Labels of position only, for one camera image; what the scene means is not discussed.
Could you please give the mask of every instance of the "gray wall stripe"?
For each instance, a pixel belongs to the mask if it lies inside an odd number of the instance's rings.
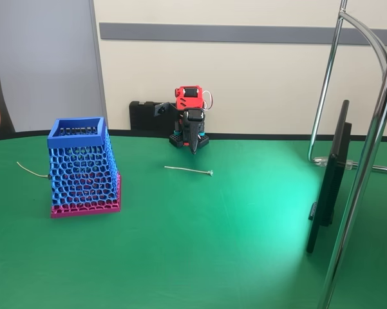
[[[387,29],[374,29],[387,45]],[[220,26],[201,24],[100,23],[100,38],[109,40],[330,44],[334,28]],[[339,44],[368,45],[354,28],[344,28]]]

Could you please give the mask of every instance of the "pink base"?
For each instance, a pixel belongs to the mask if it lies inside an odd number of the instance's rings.
[[[105,214],[109,212],[120,211],[121,201],[121,188],[122,177],[117,173],[117,200],[113,200],[112,203],[106,203],[99,201],[97,205],[91,205],[91,203],[70,204],[68,208],[62,208],[61,206],[52,206],[51,218],[83,216],[86,214]]]

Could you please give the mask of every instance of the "white wall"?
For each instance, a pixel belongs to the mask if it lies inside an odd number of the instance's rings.
[[[338,8],[339,0],[95,0],[98,23],[334,26]],[[377,6],[349,0],[347,11],[370,28],[387,28],[387,0]],[[174,88],[199,84],[215,100],[206,131],[266,134],[311,132],[330,49],[100,38],[99,44],[110,128],[129,129],[132,100],[172,101]],[[178,65],[186,59],[197,65]],[[353,134],[366,134],[380,84],[370,47],[340,46],[319,132],[333,134],[342,101],[349,99]]]

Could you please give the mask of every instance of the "gray panel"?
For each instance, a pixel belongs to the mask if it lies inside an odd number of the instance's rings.
[[[103,114],[89,0],[0,0],[0,79],[16,131]]]
[[[319,27],[100,23],[100,38],[110,40],[331,44],[334,31]],[[387,45],[387,30],[373,31]],[[368,42],[358,30],[345,28],[339,44],[368,45]]]

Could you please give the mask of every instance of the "black monitor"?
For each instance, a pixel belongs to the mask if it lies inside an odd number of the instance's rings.
[[[334,135],[334,141],[330,149],[325,175],[323,177],[321,191],[317,202],[312,205],[309,219],[312,226],[309,232],[307,252],[314,251],[319,226],[329,226],[334,216],[334,207],[345,171],[346,157],[350,141],[351,124],[346,122],[349,101],[343,101],[339,120]]]

